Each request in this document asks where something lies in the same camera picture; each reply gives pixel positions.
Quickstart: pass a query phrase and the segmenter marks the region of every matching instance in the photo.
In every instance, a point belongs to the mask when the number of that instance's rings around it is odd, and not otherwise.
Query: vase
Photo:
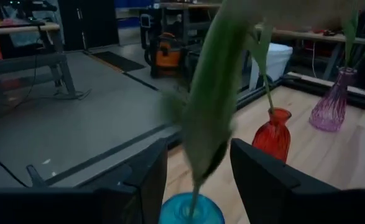
[[[177,194],[162,206],[160,224],[188,224],[192,193]],[[193,219],[189,224],[225,224],[219,207],[208,197],[199,194]]]
[[[268,113],[269,121],[258,129],[252,145],[286,163],[290,147],[290,131],[285,124],[292,114],[282,108],[274,108],[273,114],[269,109]]]
[[[312,126],[322,131],[340,130],[345,119],[348,85],[355,74],[352,68],[339,69],[337,81],[311,112],[309,123]]]

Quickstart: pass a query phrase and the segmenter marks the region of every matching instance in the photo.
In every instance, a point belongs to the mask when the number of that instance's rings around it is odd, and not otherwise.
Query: concrete floor
[[[130,49],[118,48],[122,52]],[[175,132],[162,126],[159,92],[82,53],[67,56],[76,89],[91,89],[89,96],[81,101],[32,101],[0,119],[0,161],[27,185],[25,167],[29,164],[51,184],[61,180],[55,185],[74,186]],[[46,70],[40,68],[37,73]],[[30,98],[52,96],[55,90],[53,83],[36,85]],[[23,99],[27,91],[8,93],[8,97]],[[128,141],[125,149],[118,148]],[[114,154],[106,159],[63,176],[66,170],[110,149]],[[15,186],[18,184],[0,168],[0,187]]]

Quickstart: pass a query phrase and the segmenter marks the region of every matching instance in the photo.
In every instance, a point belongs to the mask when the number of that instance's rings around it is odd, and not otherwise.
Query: green stem
[[[193,186],[192,201],[190,202],[188,223],[193,223],[193,214],[195,213],[195,207],[197,204],[197,198],[199,196],[199,190],[200,190],[200,185],[195,184]]]
[[[274,114],[274,104],[272,102],[272,97],[270,96],[270,89],[269,89],[269,82],[268,82],[267,74],[263,73],[262,76],[264,77],[265,90],[267,92],[267,97],[268,97],[268,101],[269,101],[270,113]]]

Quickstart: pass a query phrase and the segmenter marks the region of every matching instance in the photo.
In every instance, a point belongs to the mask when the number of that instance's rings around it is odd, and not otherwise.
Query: wooden table
[[[49,79],[47,75],[37,75],[37,77],[32,78],[34,82],[31,85],[48,82],[50,80],[54,80],[58,83],[59,80],[62,80],[65,83],[69,94],[74,96],[75,87],[67,64],[66,55],[63,52],[63,42],[59,24],[46,22],[42,26],[0,28],[0,34],[15,34],[20,32],[40,32],[40,38],[42,39],[44,47],[47,49],[47,52],[52,52],[52,46],[48,39],[49,36],[55,47],[55,53],[0,60],[0,74],[49,66],[52,78]]]
[[[257,25],[256,29],[261,30],[262,26]],[[334,36],[324,36],[322,33],[316,34],[312,31],[297,32],[297,31],[290,31],[290,30],[274,29],[273,35],[280,36],[280,37],[288,37],[291,39],[313,40],[313,41],[322,41],[322,42],[336,42],[337,45],[331,53],[331,57],[328,61],[326,70],[322,77],[322,79],[324,79],[324,80],[327,80],[330,78],[331,72],[336,67],[337,58],[340,55],[340,53],[343,51],[343,44],[345,43],[345,35],[343,35],[343,34],[336,34]],[[364,38],[355,38],[354,43],[359,45],[359,47],[356,49],[356,53],[354,55],[354,61],[355,61],[360,57],[360,54],[363,52],[363,48],[365,47],[365,39]]]
[[[292,113],[287,122],[292,139],[288,165],[339,189],[365,188],[365,110],[347,106],[341,130],[326,133],[313,128],[308,122],[319,96],[279,86],[272,91],[272,99],[275,106]],[[238,128],[233,137],[251,143],[257,129],[269,120],[268,107],[266,96],[262,96],[240,109],[234,117]],[[192,191],[190,170],[183,158],[182,146],[178,146],[169,152],[164,201],[177,193],[189,191]],[[229,153],[200,192],[220,207],[226,223],[249,223],[233,178]]]

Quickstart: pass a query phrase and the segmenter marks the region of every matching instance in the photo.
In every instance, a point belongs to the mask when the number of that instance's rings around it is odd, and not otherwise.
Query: red vase
[[[292,114],[282,108],[274,108],[274,114],[270,110],[268,113],[269,121],[258,129],[252,145],[286,162],[290,147],[290,132],[285,124]]]

